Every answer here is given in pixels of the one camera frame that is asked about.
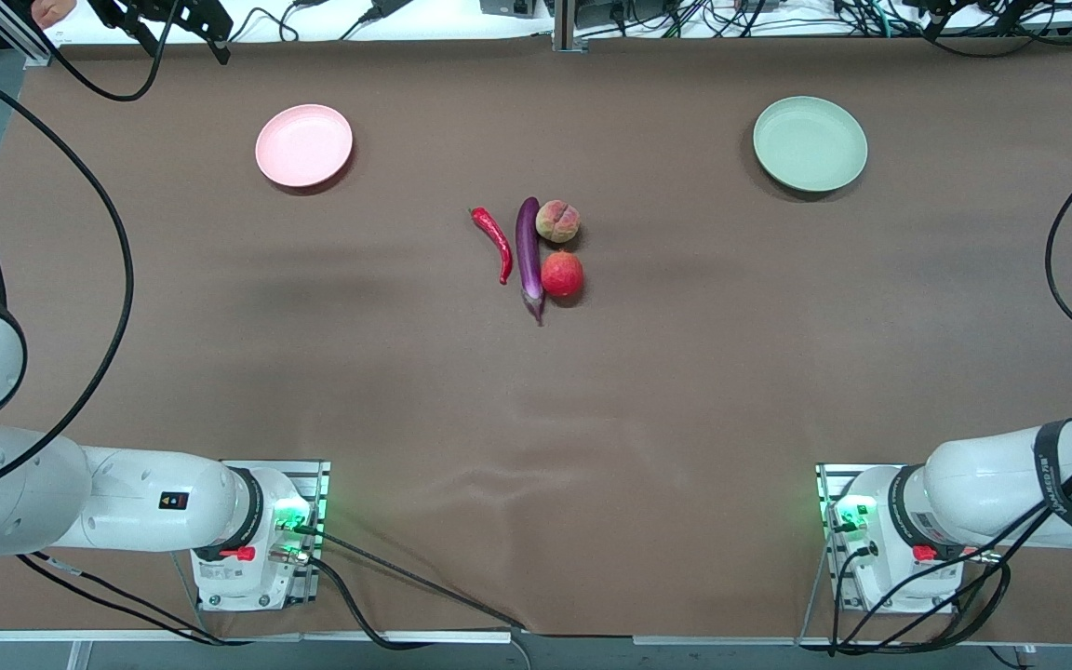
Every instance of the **table surface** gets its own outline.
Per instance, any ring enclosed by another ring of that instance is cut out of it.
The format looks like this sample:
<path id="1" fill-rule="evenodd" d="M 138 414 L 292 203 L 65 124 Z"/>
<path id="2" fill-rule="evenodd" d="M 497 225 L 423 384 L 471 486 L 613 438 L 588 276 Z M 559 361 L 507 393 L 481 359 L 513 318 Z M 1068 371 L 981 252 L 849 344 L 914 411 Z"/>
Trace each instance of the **table surface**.
<path id="1" fill-rule="evenodd" d="M 254 8 L 264 8 L 273 16 L 280 17 L 289 0 L 224 0 L 226 12 L 234 18 L 235 27 L 242 24 L 243 17 Z M 553 19 L 549 17 L 544 1 L 535 0 L 535 17 L 500 17 L 481 13 L 477 0 L 412 0 L 405 8 L 390 17 L 383 18 L 362 26 L 353 35 L 352 41 L 400 41 L 401 39 L 515 39 L 527 38 L 533 33 L 547 32 L 553 29 Z M 718 0 L 715 3 L 718 16 L 732 17 L 736 3 L 731 0 Z M 918 10 L 909 8 L 898 0 L 881 0 L 882 8 L 904 17 L 917 25 L 925 25 L 927 17 L 919 16 Z M 288 25 L 300 33 L 301 41 L 332 41 L 346 31 L 367 10 L 370 0 L 362 3 L 324 3 L 315 8 L 298 10 L 291 14 Z M 763 13 L 753 26 L 751 35 L 775 38 L 786 34 L 846 34 L 850 27 L 843 23 L 808 23 L 818 18 L 835 17 L 834 4 L 831 0 L 786 0 L 775 11 Z M 946 30 L 949 33 L 970 29 L 980 25 L 994 25 L 994 18 L 983 10 L 972 4 L 962 9 L 949 18 Z M 1034 17 L 1025 27 L 1042 27 L 1046 17 Z M 1054 26 L 1072 26 L 1072 10 L 1061 10 L 1052 17 Z M 163 25 L 152 25 L 152 33 L 159 35 Z M 610 32 L 601 29 L 581 29 L 579 33 L 595 33 L 593 39 L 620 38 L 617 30 Z M 632 38 L 658 38 L 667 30 L 667 25 L 652 21 L 646 29 L 632 26 L 628 33 Z M 77 3 L 73 12 L 47 30 L 48 38 L 55 44 L 132 44 L 122 30 L 110 30 L 102 25 L 89 3 Z M 682 38 L 706 39 L 714 38 L 701 16 L 693 18 L 682 30 Z M 280 42 L 279 27 L 266 16 L 256 14 L 251 19 L 250 27 L 242 34 L 236 35 L 237 42 Z M 199 43 L 196 35 L 174 27 L 169 43 Z"/>
<path id="2" fill-rule="evenodd" d="M 144 77 L 136 54 L 72 51 L 113 89 Z M 801 198 L 758 168 L 754 119 L 791 94 L 863 123 L 854 185 Z M 98 173 L 135 251 L 131 331 L 68 435 L 328 459 L 333 532 L 533 631 L 795 636 L 817 462 L 922 462 L 1072 416 L 1072 324 L 1041 276 L 1072 188 L 1072 51 L 763 39 L 566 57 L 528 39 L 236 46 L 221 68 L 175 47 L 133 105 L 56 68 L 29 71 L 21 101 Z M 319 194 L 252 161 L 265 120 L 299 102 L 354 128 L 352 165 Z M 465 215 L 509 226 L 527 195 L 584 221 L 587 292 L 544 328 Z M 17 118 L 0 253 L 30 347 L 0 422 L 47 428 L 114 328 L 120 266 L 102 204 Z M 1072 300 L 1072 212 L 1058 253 Z M 190 614 L 165 554 L 59 555 Z M 1013 564 L 979 639 L 1072 643 L 1072 552 Z M 379 628 L 493 625 L 337 566 Z M 211 624 L 353 628 L 327 589 Z M 0 628 L 133 627 L 0 559 Z"/>

